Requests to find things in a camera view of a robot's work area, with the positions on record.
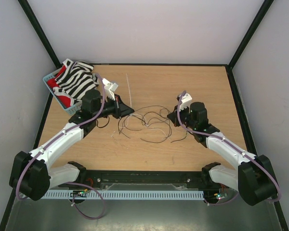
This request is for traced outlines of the white zip tie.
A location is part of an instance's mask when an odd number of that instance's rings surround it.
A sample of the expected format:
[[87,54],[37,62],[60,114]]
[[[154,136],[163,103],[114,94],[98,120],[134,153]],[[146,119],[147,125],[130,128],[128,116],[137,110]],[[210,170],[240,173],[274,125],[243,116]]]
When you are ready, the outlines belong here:
[[129,93],[130,107],[132,107],[131,88],[130,88],[129,77],[128,77],[128,74],[127,74],[127,73],[126,73],[126,80],[127,80],[127,86],[128,86],[128,93]]

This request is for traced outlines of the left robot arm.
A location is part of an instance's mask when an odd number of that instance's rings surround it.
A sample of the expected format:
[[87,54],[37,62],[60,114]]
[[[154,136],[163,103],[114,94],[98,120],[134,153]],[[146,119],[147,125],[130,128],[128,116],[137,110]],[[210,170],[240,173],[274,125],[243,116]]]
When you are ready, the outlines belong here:
[[96,126],[99,118],[113,116],[116,119],[129,116],[134,109],[127,106],[119,95],[108,97],[93,89],[85,93],[81,108],[69,119],[64,128],[45,144],[30,151],[20,151],[14,158],[9,185],[21,200],[34,201],[56,186],[73,183],[82,186],[86,182],[86,168],[70,161],[61,167],[52,167],[55,161],[72,145],[85,138]]

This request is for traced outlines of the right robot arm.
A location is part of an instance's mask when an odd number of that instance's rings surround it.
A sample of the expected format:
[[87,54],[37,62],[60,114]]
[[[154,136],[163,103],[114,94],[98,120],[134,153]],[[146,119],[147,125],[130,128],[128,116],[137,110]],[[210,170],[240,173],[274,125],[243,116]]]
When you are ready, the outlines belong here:
[[207,109],[201,102],[186,108],[175,108],[167,115],[174,126],[181,126],[204,147],[216,152],[232,169],[214,162],[202,169],[201,181],[206,187],[219,183],[235,191],[248,205],[281,199],[271,162],[265,155],[252,154],[227,139],[219,129],[209,123]]

